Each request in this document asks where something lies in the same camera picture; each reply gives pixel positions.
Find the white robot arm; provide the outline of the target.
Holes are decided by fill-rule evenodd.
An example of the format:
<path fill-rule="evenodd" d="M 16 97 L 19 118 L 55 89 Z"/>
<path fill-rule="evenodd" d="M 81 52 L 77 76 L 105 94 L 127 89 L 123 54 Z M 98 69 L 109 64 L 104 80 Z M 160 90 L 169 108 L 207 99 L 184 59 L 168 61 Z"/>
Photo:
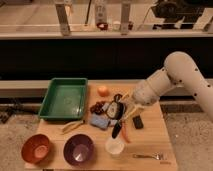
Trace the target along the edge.
<path fill-rule="evenodd" d="M 161 69 L 141 80 L 123 96 L 133 108 L 151 106 L 162 95 L 182 85 L 213 122 L 213 86 L 206 81 L 190 55 L 176 51 L 169 54 Z"/>

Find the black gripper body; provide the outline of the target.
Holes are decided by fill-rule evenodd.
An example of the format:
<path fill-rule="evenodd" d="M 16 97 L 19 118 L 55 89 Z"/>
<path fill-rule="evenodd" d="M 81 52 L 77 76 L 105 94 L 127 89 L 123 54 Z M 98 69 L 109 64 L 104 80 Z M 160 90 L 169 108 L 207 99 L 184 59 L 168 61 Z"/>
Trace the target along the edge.
<path fill-rule="evenodd" d="M 127 120 L 138 109 L 144 109 L 144 107 L 141 104 L 135 102 L 135 100 L 132 98 L 131 93 L 124 94 L 122 98 L 120 99 L 120 101 L 126 105 L 126 111 L 124 115 L 122 116 L 122 121 Z"/>

